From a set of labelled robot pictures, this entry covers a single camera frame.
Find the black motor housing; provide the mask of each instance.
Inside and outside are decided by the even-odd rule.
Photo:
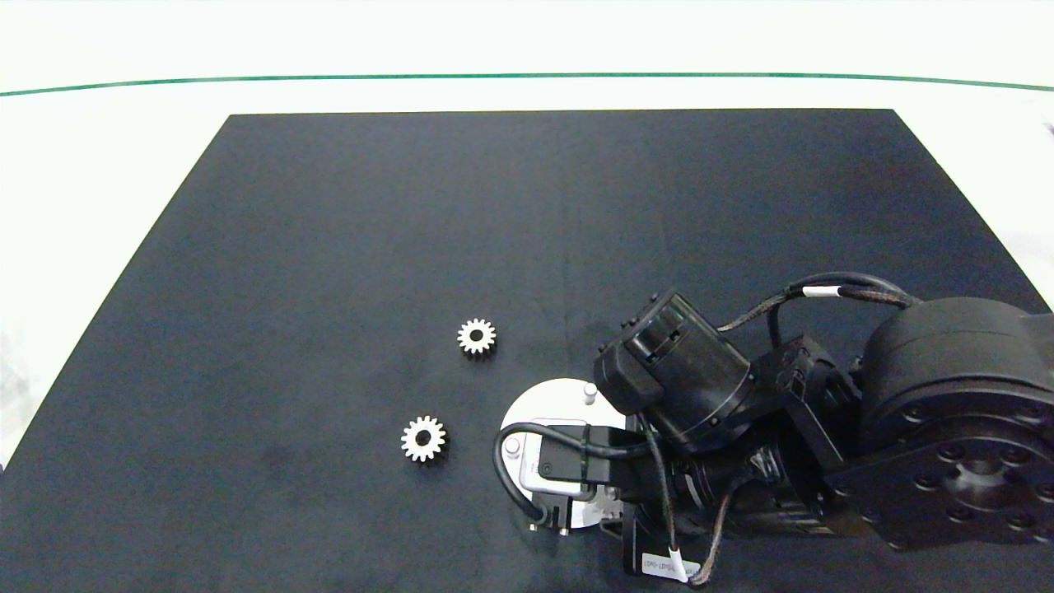
[[[911,308],[867,341],[858,386],[861,439],[874,450],[940,418],[1054,424],[1054,316],[985,299]]]
[[[644,411],[685,455],[738,437],[744,428],[724,420],[754,389],[749,361],[672,290],[603,349],[593,378],[616,410]]]

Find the gear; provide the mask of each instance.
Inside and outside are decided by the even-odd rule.
[[[436,456],[444,453],[443,446],[447,441],[443,437],[446,434],[443,424],[435,418],[418,416],[409,427],[403,429],[403,449],[406,451],[406,456],[421,463],[433,461]]]
[[[465,356],[482,358],[494,352],[497,343],[497,331],[489,321],[473,319],[462,325],[457,333],[457,343]]]

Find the black table mat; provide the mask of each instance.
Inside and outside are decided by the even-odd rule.
[[[724,322],[833,269],[1047,311],[892,111],[231,117],[0,479],[0,590],[679,590],[594,530],[527,532],[501,419],[588,379],[653,291]],[[784,333],[847,362],[890,313],[796,303]],[[501,340],[480,364],[455,342],[475,317]],[[758,355],[763,325],[733,339]],[[399,450],[425,414],[441,468]],[[713,589],[1040,591],[1051,559],[734,540]]]

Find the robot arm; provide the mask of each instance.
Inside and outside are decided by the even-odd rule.
[[[812,339],[779,335],[780,304],[825,295],[902,310],[872,335],[852,380]],[[762,315],[780,343],[747,360],[724,332]],[[626,571],[689,585],[708,578],[722,533],[871,529],[897,551],[1050,542],[1052,371],[1054,316],[995,301],[923,303],[874,276],[818,274],[715,328],[670,291],[594,362],[626,428],[506,427],[495,468],[508,478],[505,437],[541,434],[547,479],[622,501],[621,521],[602,527],[621,532]],[[506,487],[533,522],[566,533],[570,498]],[[698,567],[680,559],[695,540],[706,556]]]

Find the green line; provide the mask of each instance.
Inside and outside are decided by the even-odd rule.
[[[155,80],[124,80],[121,82],[96,82],[71,86],[50,86],[26,88],[24,91],[0,92],[0,97],[36,95],[40,93],[61,93],[64,91],[87,91],[111,86],[144,86],[148,84],[188,84],[191,82],[252,82],[260,80],[445,80],[481,78],[834,78],[841,80],[886,80],[895,82],[932,82],[935,84],[961,84],[965,86],[992,86],[1020,91],[1054,92],[1054,86],[1042,84],[1019,84],[1016,82],[991,82],[985,80],[961,80],[957,78],[930,78],[925,76],[885,76],[879,74],[829,74],[805,72],[509,72],[494,74],[302,74],[291,76],[208,76],[202,78],[159,78]]]

